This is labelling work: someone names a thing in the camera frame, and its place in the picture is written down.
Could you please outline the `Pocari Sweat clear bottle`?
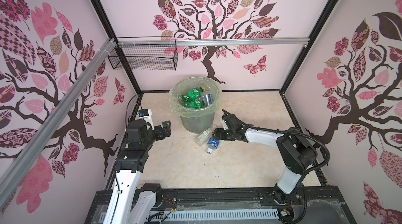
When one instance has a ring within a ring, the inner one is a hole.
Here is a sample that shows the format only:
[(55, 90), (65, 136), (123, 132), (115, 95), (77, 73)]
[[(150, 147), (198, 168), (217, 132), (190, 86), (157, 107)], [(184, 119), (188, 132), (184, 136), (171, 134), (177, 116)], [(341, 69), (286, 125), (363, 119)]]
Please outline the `Pocari Sweat clear bottle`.
[(213, 137), (209, 138), (208, 143), (207, 143), (208, 148), (207, 148), (206, 152), (208, 154), (212, 154), (219, 147), (219, 144), (220, 144), (219, 140), (216, 140)]

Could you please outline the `clear bottle green white label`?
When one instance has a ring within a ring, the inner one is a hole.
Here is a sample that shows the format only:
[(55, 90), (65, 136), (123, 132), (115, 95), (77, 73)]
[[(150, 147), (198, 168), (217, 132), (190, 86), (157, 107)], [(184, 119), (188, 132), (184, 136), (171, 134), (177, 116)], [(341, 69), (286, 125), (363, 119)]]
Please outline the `clear bottle green white label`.
[(201, 133), (199, 133), (196, 137), (196, 143), (199, 146), (202, 146), (204, 143), (206, 143), (210, 137), (212, 137), (212, 134), (214, 130), (217, 128), (215, 124), (212, 124), (209, 128), (204, 129)]

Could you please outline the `clear bottle blue text label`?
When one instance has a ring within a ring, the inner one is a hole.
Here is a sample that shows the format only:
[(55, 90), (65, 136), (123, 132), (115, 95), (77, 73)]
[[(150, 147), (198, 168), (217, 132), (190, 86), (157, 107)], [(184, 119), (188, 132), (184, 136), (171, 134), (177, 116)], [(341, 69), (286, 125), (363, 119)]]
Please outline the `clear bottle blue text label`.
[(213, 93), (211, 91), (205, 91), (201, 94), (200, 99), (204, 101), (205, 106), (210, 106), (214, 102)]

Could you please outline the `green bottle yellow cap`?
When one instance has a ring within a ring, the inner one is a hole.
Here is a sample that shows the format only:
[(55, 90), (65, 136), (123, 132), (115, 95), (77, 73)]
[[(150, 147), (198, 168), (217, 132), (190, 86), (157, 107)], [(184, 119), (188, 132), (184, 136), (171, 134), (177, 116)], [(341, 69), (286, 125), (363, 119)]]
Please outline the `green bottle yellow cap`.
[(193, 88), (193, 89), (189, 90), (188, 92), (180, 95), (179, 98), (183, 102), (191, 102), (191, 101), (194, 101), (197, 98), (199, 98), (203, 92), (205, 92), (204, 87)]

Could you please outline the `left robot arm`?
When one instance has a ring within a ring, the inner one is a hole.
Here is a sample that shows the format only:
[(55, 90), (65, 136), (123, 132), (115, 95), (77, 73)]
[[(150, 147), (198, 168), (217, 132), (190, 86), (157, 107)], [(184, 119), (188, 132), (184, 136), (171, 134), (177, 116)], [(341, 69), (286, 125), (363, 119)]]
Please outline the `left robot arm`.
[(149, 150), (156, 141), (171, 136), (171, 122), (154, 126), (149, 119), (137, 119), (128, 123), (126, 135), (125, 148), (116, 161), (114, 188), (103, 220), (105, 224), (144, 224), (152, 208), (161, 203), (161, 185), (152, 183), (144, 184), (137, 201), (133, 201)]

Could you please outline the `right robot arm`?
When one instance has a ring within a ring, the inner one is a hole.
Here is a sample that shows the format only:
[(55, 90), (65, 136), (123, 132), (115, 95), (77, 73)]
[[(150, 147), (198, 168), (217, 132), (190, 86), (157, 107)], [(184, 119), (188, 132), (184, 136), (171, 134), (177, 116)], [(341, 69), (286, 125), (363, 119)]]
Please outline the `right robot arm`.
[(223, 115), (221, 123), (223, 127), (213, 132), (216, 140), (258, 143), (276, 148), (280, 152), (285, 169), (274, 186), (273, 198), (277, 204), (285, 205), (317, 157), (317, 151), (311, 142), (295, 128), (285, 131), (263, 129), (245, 124), (235, 115)]

